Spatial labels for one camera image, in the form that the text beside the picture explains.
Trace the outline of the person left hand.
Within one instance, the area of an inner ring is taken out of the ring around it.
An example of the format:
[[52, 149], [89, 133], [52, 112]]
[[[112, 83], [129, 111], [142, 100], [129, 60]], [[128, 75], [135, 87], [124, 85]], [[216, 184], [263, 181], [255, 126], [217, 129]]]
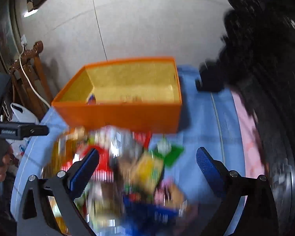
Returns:
[[3, 165], [0, 166], [0, 182], [3, 182], [6, 178], [8, 166], [12, 161], [13, 150], [11, 146], [8, 147], [6, 154], [2, 157]]

